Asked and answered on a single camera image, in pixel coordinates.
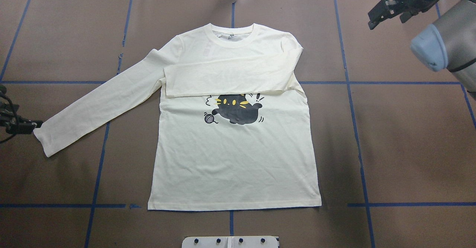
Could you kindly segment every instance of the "cat print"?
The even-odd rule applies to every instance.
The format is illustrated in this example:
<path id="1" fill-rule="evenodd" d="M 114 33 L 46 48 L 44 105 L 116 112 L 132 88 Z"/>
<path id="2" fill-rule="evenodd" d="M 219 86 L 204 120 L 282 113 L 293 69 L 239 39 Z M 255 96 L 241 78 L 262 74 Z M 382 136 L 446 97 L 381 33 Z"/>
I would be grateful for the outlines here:
<path id="1" fill-rule="evenodd" d="M 230 120 L 230 123 L 239 125 L 254 123 L 258 118 L 258 110 L 263 107 L 260 103 L 248 102 L 245 94 L 221 94 L 215 101 L 218 108 L 214 109 L 211 115 L 220 114 L 221 117 Z M 207 118 L 209 121 L 214 120 L 208 115 L 206 122 Z"/>

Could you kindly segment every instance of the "neckline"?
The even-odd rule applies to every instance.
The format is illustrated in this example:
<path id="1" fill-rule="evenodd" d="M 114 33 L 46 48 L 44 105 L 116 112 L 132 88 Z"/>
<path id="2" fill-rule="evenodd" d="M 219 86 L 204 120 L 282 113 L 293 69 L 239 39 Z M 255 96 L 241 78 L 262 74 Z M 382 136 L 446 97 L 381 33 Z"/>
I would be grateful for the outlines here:
<path id="1" fill-rule="evenodd" d="M 259 26 L 256 23 L 251 24 L 250 26 L 243 27 L 243 28 L 224 28 L 224 27 L 219 27 L 215 26 L 211 23 L 207 24 L 204 26 L 205 33 L 207 34 L 208 38 L 210 41 L 216 43 L 217 45 L 224 46 L 226 48 L 239 48 L 242 46 L 245 46 L 249 43 L 251 43 L 258 32 Z M 227 42 L 227 41 L 222 41 L 218 39 L 217 36 L 213 33 L 214 31 L 218 31 L 221 33 L 227 33 L 227 34 L 245 34 L 245 33 L 250 33 L 248 37 L 246 37 L 243 40 L 236 41 L 236 42 Z"/>

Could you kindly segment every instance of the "yarn ball graphic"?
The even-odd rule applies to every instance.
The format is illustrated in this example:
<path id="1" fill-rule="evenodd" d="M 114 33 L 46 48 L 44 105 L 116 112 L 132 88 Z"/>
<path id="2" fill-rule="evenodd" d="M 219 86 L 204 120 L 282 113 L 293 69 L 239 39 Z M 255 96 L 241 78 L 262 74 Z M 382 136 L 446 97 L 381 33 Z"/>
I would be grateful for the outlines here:
<path id="1" fill-rule="evenodd" d="M 212 122 L 215 122 L 215 117 L 212 114 L 207 114 L 205 115 L 205 122 L 211 124 Z"/>

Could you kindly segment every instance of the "long-sleeve t-shirt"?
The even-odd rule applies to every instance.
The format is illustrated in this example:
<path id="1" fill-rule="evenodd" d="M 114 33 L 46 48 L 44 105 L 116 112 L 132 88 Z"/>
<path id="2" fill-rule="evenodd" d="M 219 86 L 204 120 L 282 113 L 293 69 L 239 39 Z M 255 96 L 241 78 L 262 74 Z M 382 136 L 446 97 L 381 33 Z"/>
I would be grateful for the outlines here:
<path id="1" fill-rule="evenodd" d="M 302 47 L 259 24 L 175 36 L 34 130 L 46 156 L 158 89 L 158 147 L 148 209 L 213 211 L 321 205 Z"/>

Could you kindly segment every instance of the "folded sleeve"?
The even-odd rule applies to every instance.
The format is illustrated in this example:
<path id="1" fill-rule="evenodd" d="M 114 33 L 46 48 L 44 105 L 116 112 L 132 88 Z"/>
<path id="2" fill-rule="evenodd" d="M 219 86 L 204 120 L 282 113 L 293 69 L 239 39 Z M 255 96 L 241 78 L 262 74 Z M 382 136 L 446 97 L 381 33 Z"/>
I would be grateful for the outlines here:
<path id="1" fill-rule="evenodd" d="M 165 82 L 164 67 L 180 60 L 182 44 L 174 37 L 136 65 L 105 82 L 43 123 L 33 132 L 46 156 L 66 148 L 101 125 L 148 99 Z"/>
<path id="2" fill-rule="evenodd" d="M 282 52 L 270 55 L 167 66 L 164 69 L 166 96 L 301 91 L 294 68 L 302 46 L 286 33 L 281 39 L 281 48 Z"/>

